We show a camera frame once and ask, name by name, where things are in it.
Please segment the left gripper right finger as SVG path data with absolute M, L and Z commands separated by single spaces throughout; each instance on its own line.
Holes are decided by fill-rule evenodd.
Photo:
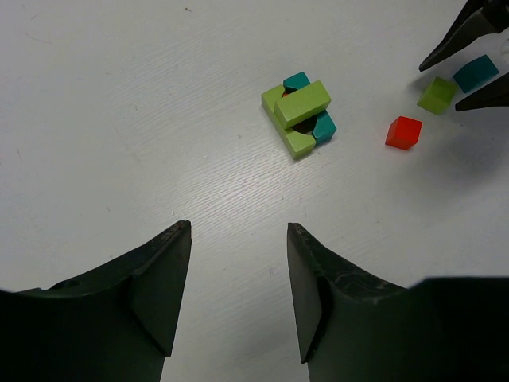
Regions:
M 404 288 L 287 229 L 301 362 L 312 381 L 505 381 L 508 280 L 436 277 Z

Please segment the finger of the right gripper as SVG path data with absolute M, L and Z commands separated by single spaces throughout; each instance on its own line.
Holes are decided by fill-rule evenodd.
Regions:
M 509 73 L 468 95 L 455 105 L 455 111 L 471 111 L 509 106 Z
M 424 72 L 488 34 L 508 28 L 508 1 L 468 0 L 438 46 L 420 63 Z

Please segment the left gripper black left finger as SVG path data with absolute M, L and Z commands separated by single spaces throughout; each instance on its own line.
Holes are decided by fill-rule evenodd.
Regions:
M 177 331 L 191 233 L 180 220 L 49 289 L 3 291 L 2 380 L 160 380 Z

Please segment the teal arch block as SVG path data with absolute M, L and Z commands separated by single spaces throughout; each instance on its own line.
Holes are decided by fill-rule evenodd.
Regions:
M 304 72 L 299 72 L 283 81 L 285 92 L 289 94 L 309 84 L 309 78 Z M 336 125 L 327 111 L 322 111 L 300 122 L 293 126 L 293 129 L 302 134 L 311 134 L 315 138 L 317 146 L 328 142 L 336 133 Z

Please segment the green arch block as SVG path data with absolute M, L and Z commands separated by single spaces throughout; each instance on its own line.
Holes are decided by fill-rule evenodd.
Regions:
M 276 101 L 282 98 L 284 92 L 285 88 L 282 84 L 263 92 L 261 95 L 262 108 L 278 132 L 292 159 L 298 160 L 314 149 L 316 140 L 312 135 L 302 134 L 292 128 L 285 130 L 282 127 L 274 113 L 274 107 Z

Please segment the green rectangular block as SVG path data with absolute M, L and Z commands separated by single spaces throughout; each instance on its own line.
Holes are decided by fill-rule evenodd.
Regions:
M 331 97 L 327 89 L 317 80 L 277 100 L 274 114 L 287 130 L 325 111 L 330 103 Z

